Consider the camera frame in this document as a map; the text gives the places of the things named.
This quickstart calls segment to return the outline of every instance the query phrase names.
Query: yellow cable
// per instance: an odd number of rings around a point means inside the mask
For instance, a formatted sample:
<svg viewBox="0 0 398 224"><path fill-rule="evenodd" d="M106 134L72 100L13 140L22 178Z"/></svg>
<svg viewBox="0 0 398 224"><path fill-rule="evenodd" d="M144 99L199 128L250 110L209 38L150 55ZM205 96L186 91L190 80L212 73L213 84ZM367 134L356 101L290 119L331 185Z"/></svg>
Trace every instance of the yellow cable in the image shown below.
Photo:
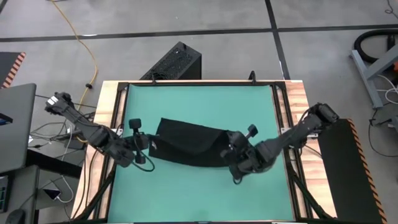
<svg viewBox="0 0 398 224"><path fill-rule="evenodd" d="M62 15L62 17L68 22L70 28L72 29L72 31L73 31L73 33L74 33L74 35L75 35L75 37L76 37L76 40L79 41L79 43L81 43L81 44L87 49L88 53L90 53L91 58L92 58L93 61L94 61L95 71L94 71L93 78L91 78L91 81L90 81L90 85L92 85L93 82L95 81L95 78L97 77L97 74L98 74L97 61L95 60L95 57L94 57L93 53L92 53L91 50L87 47L87 45L85 45L85 43L83 43L83 42L79 39L79 36L77 35L75 28L74 28L73 25L70 23L70 21L69 21L69 19L66 17L66 15L62 12L62 10L57 6L57 3L55 3L54 0L51 0L51 2L52 2L52 4L54 4L54 6L58 9L58 11L59 11L60 14ZM83 102L83 99L84 99L84 97L85 97L85 95L86 95L86 93L87 93L87 90L88 90L88 87L86 87L86 89L85 89L83 95L82 95L81 98L80 98L80 102L79 102L79 105L78 105L78 107L77 107L77 110L80 110L81 103Z"/></svg>
<svg viewBox="0 0 398 224"><path fill-rule="evenodd" d="M82 142L82 143L88 143L87 140L82 140L82 139L79 138L79 136L76 136L76 138L77 138L77 140L79 140L79 141Z"/></svg>

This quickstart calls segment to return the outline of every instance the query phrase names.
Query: orange and black striped tape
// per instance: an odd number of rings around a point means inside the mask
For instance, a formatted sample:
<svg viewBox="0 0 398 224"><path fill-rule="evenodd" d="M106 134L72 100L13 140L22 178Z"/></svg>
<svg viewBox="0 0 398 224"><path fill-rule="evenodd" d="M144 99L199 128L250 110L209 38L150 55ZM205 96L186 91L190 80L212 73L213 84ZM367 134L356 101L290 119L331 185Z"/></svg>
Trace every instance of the orange and black striped tape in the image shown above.
<svg viewBox="0 0 398 224"><path fill-rule="evenodd" d="M10 72L8 73L4 83L1 85L1 88L8 88L11 86L12 81L14 80L15 76L17 75L17 71L19 67L22 64L22 61L24 60L26 54L24 52L20 53L15 60L14 64L12 65L12 68Z"/></svg>
<svg viewBox="0 0 398 224"><path fill-rule="evenodd" d="M376 205L379 208L379 214L381 216L381 221L382 221L383 224L387 224L386 214L384 213L383 207L381 206L381 202L380 202L380 199L379 199L379 195L377 194L376 187L374 186L374 182L373 182L373 179L372 179L372 176L371 176L371 172L370 172L369 167L368 167L368 163L366 162L365 155L363 153L362 146L361 146L361 143L359 141L358 134L357 134L357 132L355 130L355 125L354 125L352 119L347 119L347 121L349 122L349 125L351 126L351 130L352 130L353 135L354 135L356 146L358 148L358 152L359 152L359 155L360 155L361 160L362 160L362 165L363 165L363 167L365 169L365 173L366 173L366 175L368 177L368 181L369 181L369 185L371 187L371 190L373 191L374 201L376 202Z"/></svg>

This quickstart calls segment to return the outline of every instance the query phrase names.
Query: gray floor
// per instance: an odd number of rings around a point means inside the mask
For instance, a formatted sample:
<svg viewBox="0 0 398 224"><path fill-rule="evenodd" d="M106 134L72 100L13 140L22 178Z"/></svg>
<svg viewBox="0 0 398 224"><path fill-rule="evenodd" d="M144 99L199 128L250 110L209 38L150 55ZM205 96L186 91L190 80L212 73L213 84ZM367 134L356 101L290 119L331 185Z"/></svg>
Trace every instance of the gray floor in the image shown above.
<svg viewBox="0 0 398 224"><path fill-rule="evenodd" d="M391 0L398 10L398 3ZM381 0L271 0L278 27L318 27L396 24L384 13ZM58 5L65 11L79 34L115 34L176 30L270 28L263 0L68 0ZM348 58L355 38L366 30L280 33L291 79L303 80L310 104L330 104L342 117L352 118L358 129L369 168L373 174L389 223L398 223L398 158L386 158L373 152L368 142L371 102L353 61ZM44 0L8 0L0 15L0 38L72 35L68 24L51 2ZM282 79L272 33L218 34L177 37L140 37L129 39L86 40L95 54L99 74L85 103L96 105L103 80L140 78L176 42L182 41L203 54L204 79L246 79L255 70L261 79ZM374 56L385 49L384 38L364 43ZM13 85L34 82L37 94L50 96L67 91L75 101L91 79L90 55L74 40L0 43L0 51L26 52L27 57ZM388 85L380 81L380 88ZM51 121L63 121L44 111L45 100L36 98L32 128ZM384 108L397 111L396 105ZM45 133L59 130L48 127ZM398 154L397 133L386 127L373 128L374 147L385 154ZM64 148L53 143L40 150L59 156ZM67 161L78 164L83 153L72 154ZM40 183L56 179L42 173ZM69 180L74 190L77 181ZM60 180L65 200L70 197ZM62 205L42 210L39 223L67 219Z"/></svg>

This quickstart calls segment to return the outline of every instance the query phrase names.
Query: green mat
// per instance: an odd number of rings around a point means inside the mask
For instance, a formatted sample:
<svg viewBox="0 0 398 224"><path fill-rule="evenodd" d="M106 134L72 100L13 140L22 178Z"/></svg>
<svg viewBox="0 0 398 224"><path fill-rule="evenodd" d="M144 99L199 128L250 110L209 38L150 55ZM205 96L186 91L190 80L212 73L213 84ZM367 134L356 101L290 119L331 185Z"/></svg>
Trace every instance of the green mat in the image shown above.
<svg viewBox="0 0 398 224"><path fill-rule="evenodd" d="M131 85L125 136L132 135L131 118L140 118L141 131L151 134L161 118L168 118L243 133L255 124L259 134L252 143L277 136L269 86ZM156 169L151 173L134 166L117 168L109 223L293 220L282 156L270 171L249 175L240 185L233 184L227 167L152 160Z"/></svg>

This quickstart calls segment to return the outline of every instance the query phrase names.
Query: black cloth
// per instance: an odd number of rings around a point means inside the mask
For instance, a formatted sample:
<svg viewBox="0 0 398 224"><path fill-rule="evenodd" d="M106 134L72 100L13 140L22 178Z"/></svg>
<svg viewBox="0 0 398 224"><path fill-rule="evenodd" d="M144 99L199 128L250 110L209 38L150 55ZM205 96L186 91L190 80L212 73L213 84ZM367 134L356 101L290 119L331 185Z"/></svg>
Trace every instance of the black cloth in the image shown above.
<svg viewBox="0 0 398 224"><path fill-rule="evenodd" d="M227 166L220 156L229 144L226 130L162 118L152 140L152 157L189 166Z"/></svg>

